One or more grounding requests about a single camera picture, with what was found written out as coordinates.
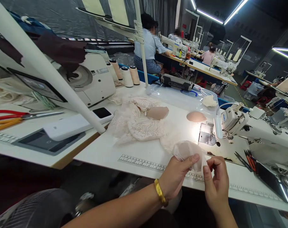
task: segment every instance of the red stool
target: red stool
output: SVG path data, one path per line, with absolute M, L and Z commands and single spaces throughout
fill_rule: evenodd
M 240 89 L 246 90 L 247 88 L 250 87 L 251 84 L 252 84 L 251 81 L 246 81 L 246 82 L 240 87 Z
M 262 100 L 264 100 L 264 102 L 263 102 L 264 105 L 271 101 L 270 98 L 267 98 L 266 96 L 262 96 L 261 98 L 258 99 L 258 101 L 255 104 L 262 103 L 261 102 Z

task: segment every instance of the bangle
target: bangle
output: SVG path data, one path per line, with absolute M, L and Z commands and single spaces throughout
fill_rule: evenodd
M 156 191 L 157 191 L 157 194 L 158 194 L 158 196 L 159 196 L 159 199 L 160 199 L 161 203 L 163 204 L 164 207 L 167 207 L 168 202 L 166 202 L 166 199 L 165 199 L 165 197 L 164 197 L 164 195 L 163 195 L 163 192 L 162 192 L 162 190 L 161 190 L 161 188 L 160 188 L 158 179 L 155 179 L 154 185 L 155 185 L 155 187 L 156 187 Z

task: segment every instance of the yellow handle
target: yellow handle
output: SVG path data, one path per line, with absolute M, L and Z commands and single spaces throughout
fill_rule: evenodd
M 13 125 L 21 123 L 23 120 L 22 118 L 16 118 L 11 120 L 2 120 L 0 121 L 0 130 L 6 129 L 8 127 L 11 127 Z

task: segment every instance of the smartphone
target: smartphone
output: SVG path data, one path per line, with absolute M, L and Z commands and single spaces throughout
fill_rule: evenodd
M 259 162 L 256 163 L 256 174 L 258 178 L 272 189 L 284 202 L 288 203 L 287 188 L 277 176 Z

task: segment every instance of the ceiling light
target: ceiling light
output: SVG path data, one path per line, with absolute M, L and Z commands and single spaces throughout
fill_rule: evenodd
M 276 49 L 273 49 L 273 48 L 272 48 L 272 50 L 275 51 L 275 52 L 277 52 L 278 54 L 280 54 L 280 55 L 288 58 L 288 55 L 286 55 L 286 54 L 284 54 L 284 53 L 282 53 L 282 52 L 280 52 L 280 51 L 278 51 L 278 50 L 276 50 Z
M 210 19 L 212 19 L 212 20 L 214 20 L 214 21 L 217 21 L 217 22 L 220 23 L 220 24 L 223 24 L 222 21 L 220 21 L 220 20 L 212 17 L 211 15 L 208 15 L 207 13 L 205 13 L 205 12 L 199 10 L 199 9 L 197 9 L 197 12 L 203 14 L 204 16 L 207 16 L 208 18 L 210 18 Z
M 247 2 L 248 0 L 243 0 L 239 6 L 237 6 L 237 8 L 232 12 L 232 14 L 229 16 L 229 18 L 224 22 L 224 25 L 226 25 L 229 20 L 231 20 L 233 18 L 233 16 L 238 13 L 238 11 L 243 7 L 243 5 Z
M 196 4 L 195 4 L 194 0 L 191 0 L 191 2 L 192 2 L 192 5 L 194 7 L 194 10 L 196 10 Z
M 273 49 L 278 50 L 278 51 L 287 51 L 288 52 L 288 48 L 281 48 L 281 47 L 274 47 Z

